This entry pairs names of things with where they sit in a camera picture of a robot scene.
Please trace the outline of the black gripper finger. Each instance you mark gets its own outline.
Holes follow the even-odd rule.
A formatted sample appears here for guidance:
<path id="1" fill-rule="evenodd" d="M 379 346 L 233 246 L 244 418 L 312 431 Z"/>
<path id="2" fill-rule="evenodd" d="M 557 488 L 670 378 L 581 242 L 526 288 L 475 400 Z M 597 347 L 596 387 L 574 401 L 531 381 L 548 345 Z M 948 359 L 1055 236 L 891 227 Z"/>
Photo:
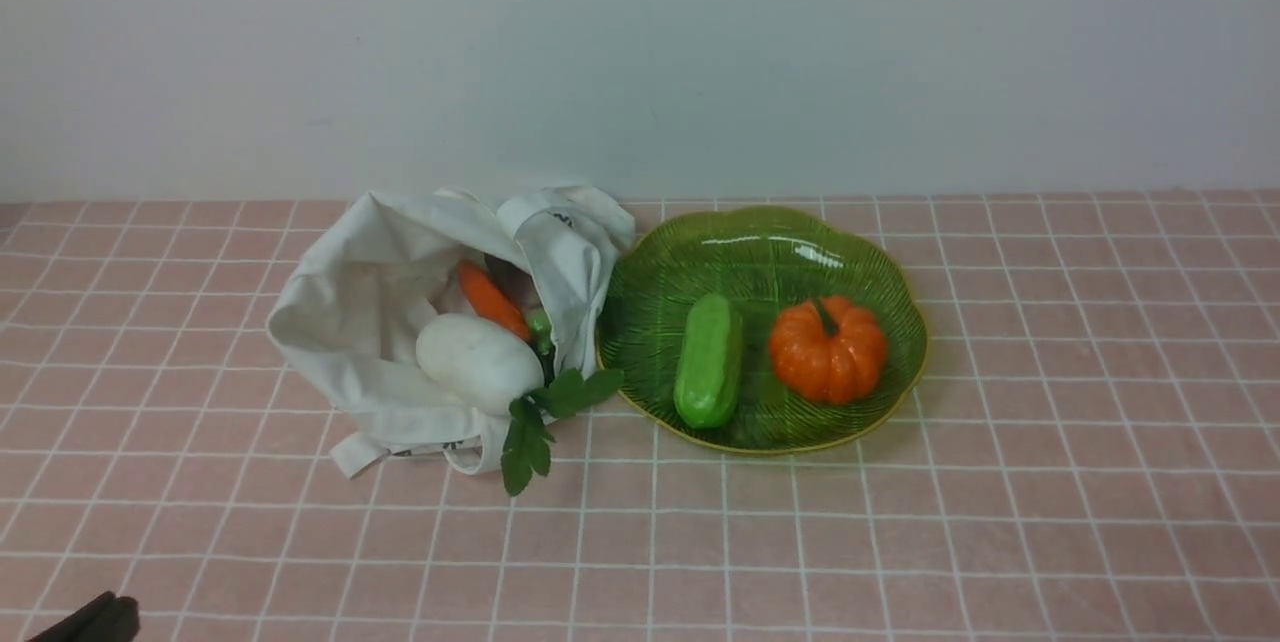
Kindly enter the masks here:
<path id="1" fill-rule="evenodd" d="M 29 641 L 129 642 L 134 641 L 140 630 L 138 601 L 106 591 Z"/>

